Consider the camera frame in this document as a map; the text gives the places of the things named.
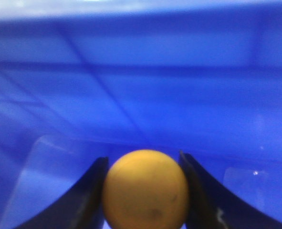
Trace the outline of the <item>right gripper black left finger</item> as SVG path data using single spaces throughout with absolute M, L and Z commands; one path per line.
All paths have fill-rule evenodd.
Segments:
M 99 157 L 60 198 L 18 225 L 17 229 L 101 229 L 102 187 L 109 169 L 107 157 Z

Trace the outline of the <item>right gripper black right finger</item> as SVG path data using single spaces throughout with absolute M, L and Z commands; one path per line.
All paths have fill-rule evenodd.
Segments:
M 179 165 L 188 182 L 188 229 L 282 229 L 282 222 L 236 196 L 191 154 L 180 151 Z

